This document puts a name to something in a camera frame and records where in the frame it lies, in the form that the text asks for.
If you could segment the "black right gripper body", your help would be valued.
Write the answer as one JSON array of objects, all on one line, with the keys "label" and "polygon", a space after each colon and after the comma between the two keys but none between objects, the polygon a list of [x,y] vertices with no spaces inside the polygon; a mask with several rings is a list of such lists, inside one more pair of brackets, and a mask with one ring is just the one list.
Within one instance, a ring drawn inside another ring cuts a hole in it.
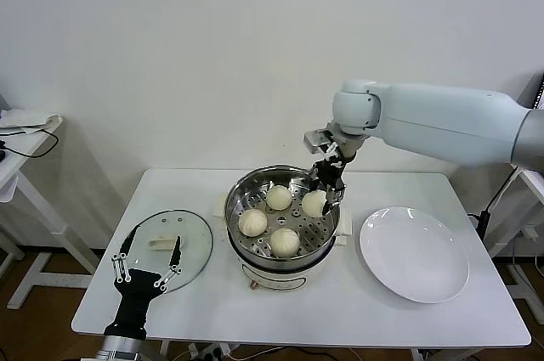
[{"label": "black right gripper body", "polygon": [[317,161],[315,165],[319,170],[320,183],[326,189],[327,185],[335,186],[339,183],[344,183],[342,180],[345,164],[343,161],[334,159]]}]

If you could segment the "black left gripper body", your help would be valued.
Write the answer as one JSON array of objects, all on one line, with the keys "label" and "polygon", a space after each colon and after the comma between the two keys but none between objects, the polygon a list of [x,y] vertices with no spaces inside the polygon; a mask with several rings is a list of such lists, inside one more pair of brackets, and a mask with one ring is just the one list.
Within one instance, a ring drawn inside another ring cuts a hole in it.
[{"label": "black left gripper body", "polygon": [[161,275],[139,269],[128,270],[130,281],[115,282],[122,299],[114,321],[105,327],[105,336],[121,336],[132,339],[145,339],[145,323],[150,302],[163,293],[156,286]]}]

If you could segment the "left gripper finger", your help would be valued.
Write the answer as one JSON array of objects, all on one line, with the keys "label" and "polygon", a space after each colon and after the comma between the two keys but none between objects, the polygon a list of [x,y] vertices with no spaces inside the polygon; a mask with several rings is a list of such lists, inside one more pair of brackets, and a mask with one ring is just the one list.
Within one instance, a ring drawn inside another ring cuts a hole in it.
[{"label": "left gripper finger", "polygon": [[173,247],[172,255],[168,264],[168,270],[161,276],[159,280],[154,283],[154,287],[157,288],[161,293],[167,291],[167,284],[175,278],[177,275],[182,273],[180,267],[180,259],[182,256],[182,242],[183,237],[178,235]]},{"label": "left gripper finger", "polygon": [[111,263],[115,274],[115,281],[118,284],[123,282],[128,283],[131,281],[131,276],[128,272],[127,258],[137,231],[138,227],[135,226],[122,242],[119,252],[114,254],[111,258]]}]

